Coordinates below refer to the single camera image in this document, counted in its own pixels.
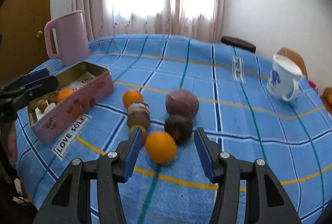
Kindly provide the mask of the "person's hand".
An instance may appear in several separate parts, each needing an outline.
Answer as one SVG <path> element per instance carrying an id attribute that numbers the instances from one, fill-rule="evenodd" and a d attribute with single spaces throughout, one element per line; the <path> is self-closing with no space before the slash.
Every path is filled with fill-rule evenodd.
<path id="1" fill-rule="evenodd" d="M 7 156 L 9 158 L 9 162 L 12 165 L 15 165 L 18 156 L 18 149 L 17 149 L 16 129 L 14 122 L 12 122 L 10 125 L 10 130 L 7 138 Z"/>

